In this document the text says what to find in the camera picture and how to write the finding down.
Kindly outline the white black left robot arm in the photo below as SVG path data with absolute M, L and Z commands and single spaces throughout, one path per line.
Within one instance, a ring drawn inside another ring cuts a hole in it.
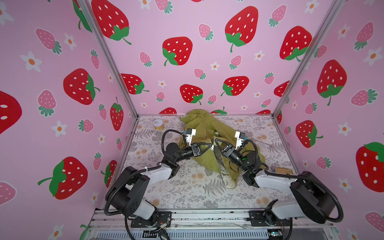
M 142 170 L 125 168 L 106 194 L 104 214 L 136 216 L 153 225 L 158 219 L 158 209 L 144 199 L 147 187 L 173 178 L 180 169 L 178 162 L 200 157 L 211 148 L 211 143 L 193 143 L 182 149 L 178 144 L 170 143 L 164 151 L 162 161 L 155 167 Z

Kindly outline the aluminium corner post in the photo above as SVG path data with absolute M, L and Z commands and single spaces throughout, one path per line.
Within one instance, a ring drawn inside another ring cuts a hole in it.
M 108 67 L 111 70 L 111 73 L 112 73 L 112 75 L 113 75 L 113 77 L 117 83 L 117 86 L 118 86 L 128 108 L 129 108 L 129 110 L 131 111 L 133 118 L 135 120 L 137 120 L 139 118 L 139 115 L 138 115 L 138 113 L 134 107 L 134 104 L 133 104 L 131 98 L 130 98 L 130 94 L 128 93 L 128 90 L 126 89 L 126 85 L 123 81 L 123 78 L 121 77 L 121 74 L 117 68 L 117 65 L 113 59 L 113 56 L 112 56 L 112 54 L 111 54 L 111 52 L 110 52 L 110 50 L 106 44 L 104 35 L 102 34 L 100 27 L 98 26 L 98 23 L 97 23 L 97 20 L 95 18 L 95 15 L 92 11 L 90 2 L 80 0 L 79 4 L 82 8 L 83 14 L 84 14 L 87 22 L 89 23 L 89 26 L 92 29 L 92 32 L 96 38 L 96 41 L 97 41 L 105 59 L 106 59 Z
M 295 88 L 297 81 L 300 79 L 303 72 L 306 70 L 307 64 L 313 58 L 313 54 L 314 54 L 315 50 L 317 49 L 318 45 L 322 42 L 324 37 L 327 35 L 327 32 L 329 31 L 333 22 L 335 21 L 338 14 L 340 13 L 345 2 L 346 1 L 336 0 L 336 1 L 333 1 L 332 4 L 330 5 L 330 8 L 327 11 L 327 14 L 325 15 L 322 23 L 319 25 L 319 29 L 317 30 L 315 36 L 313 37 L 312 42 L 309 45 L 309 49 L 304 54 L 304 57 L 301 59 L 301 62 L 299 63 L 297 69 L 295 70 L 292 78 L 290 79 L 290 82 L 289 82 L 281 100 L 279 101 L 274 113 L 272 114 L 273 120 L 277 120 L 278 113 L 282 110 L 283 106 L 285 105 L 285 102 L 287 101 L 291 92 Z

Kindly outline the green zip-up jacket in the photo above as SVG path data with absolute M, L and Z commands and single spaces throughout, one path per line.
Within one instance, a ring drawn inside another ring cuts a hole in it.
M 239 176 L 247 185 L 259 188 L 259 172 L 264 169 L 265 157 L 260 148 L 246 136 L 219 121 L 205 110 L 192 110 L 181 118 L 184 130 L 195 129 L 193 143 L 211 144 L 208 150 L 193 159 L 207 169 L 220 173 L 225 186 L 234 189 Z

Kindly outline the brown blue cardboard piece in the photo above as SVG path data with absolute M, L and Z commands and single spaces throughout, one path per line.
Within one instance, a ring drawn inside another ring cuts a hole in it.
M 293 175 L 293 171 L 291 169 L 288 169 L 288 168 L 280 168 L 280 167 L 275 167 L 275 173 L 277 174 L 283 174 L 283 175 Z

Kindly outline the aluminium corner post right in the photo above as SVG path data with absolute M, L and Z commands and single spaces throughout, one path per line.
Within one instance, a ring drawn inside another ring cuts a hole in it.
M 309 45 L 309 49 L 304 54 L 304 57 L 301 59 L 301 62 L 299 63 L 297 69 L 295 70 L 292 78 L 290 79 L 290 82 L 289 82 L 281 100 L 279 101 L 274 113 L 272 114 L 273 120 L 277 120 L 278 113 L 282 110 L 283 106 L 285 105 L 285 102 L 287 101 L 291 92 L 295 88 L 297 81 L 300 79 L 303 72 L 306 70 L 307 64 L 313 58 L 313 54 L 314 54 L 315 50 L 317 49 L 318 45 L 322 42 L 324 37 L 327 35 L 327 32 L 329 31 L 333 22 L 335 21 L 338 14 L 340 13 L 345 2 L 346 1 L 336 0 L 336 1 L 333 1 L 332 4 L 330 5 L 330 8 L 327 11 L 327 14 L 325 15 L 322 23 L 319 25 L 319 29 L 317 30 L 315 36 L 313 37 L 312 42 Z

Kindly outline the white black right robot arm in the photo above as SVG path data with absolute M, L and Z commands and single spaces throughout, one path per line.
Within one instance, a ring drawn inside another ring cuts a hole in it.
M 245 140 L 239 147 L 215 139 L 220 153 L 243 171 L 244 181 L 251 187 L 268 188 L 292 195 L 288 200 L 273 200 L 265 209 L 266 221 L 273 225 L 286 218 L 308 218 L 315 223 L 339 223 L 344 219 L 344 211 L 337 196 L 311 172 L 298 175 L 271 172 L 262 162 L 257 147 L 242 154 L 247 144 Z

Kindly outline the small white yellow cup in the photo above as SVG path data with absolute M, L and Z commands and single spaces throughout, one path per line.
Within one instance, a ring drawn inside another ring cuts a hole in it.
M 165 128 L 164 121 L 161 120 L 161 119 L 154 120 L 153 124 L 154 124 L 155 130 L 161 131 L 161 130 L 163 130 Z

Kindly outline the aluminium corner post left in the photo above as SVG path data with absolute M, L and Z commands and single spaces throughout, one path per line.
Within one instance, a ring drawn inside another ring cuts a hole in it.
M 80 0 L 79 4 L 82 8 L 83 14 L 84 14 L 87 22 L 89 23 L 89 26 L 92 29 L 92 32 L 96 38 L 96 41 L 97 41 L 105 59 L 106 59 L 108 67 L 111 70 L 111 73 L 112 73 L 112 75 L 113 75 L 113 77 L 117 83 L 117 86 L 118 86 L 128 108 L 129 108 L 129 110 L 131 111 L 133 118 L 135 120 L 137 120 L 139 118 L 139 115 L 138 115 L 138 113 L 134 107 L 134 104 L 133 104 L 131 98 L 130 98 L 130 94 L 128 93 L 128 90 L 126 89 L 126 85 L 123 81 L 123 78 L 121 77 L 121 74 L 117 68 L 117 65 L 113 59 L 113 56 L 112 56 L 112 54 L 111 54 L 111 52 L 110 52 L 110 50 L 106 44 L 104 35 L 102 34 L 100 27 L 98 26 L 98 23 L 97 23 L 97 20 L 95 18 L 95 15 L 92 11 L 90 2 Z

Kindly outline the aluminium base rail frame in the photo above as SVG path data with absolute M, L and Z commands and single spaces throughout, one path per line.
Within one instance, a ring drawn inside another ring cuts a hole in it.
M 269 226 L 256 209 L 161 209 L 160 223 L 148 227 L 139 218 L 107 217 L 96 211 L 84 233 L 85 240 L 339 240 L 337 228 L 306 218 L 282 220 Z

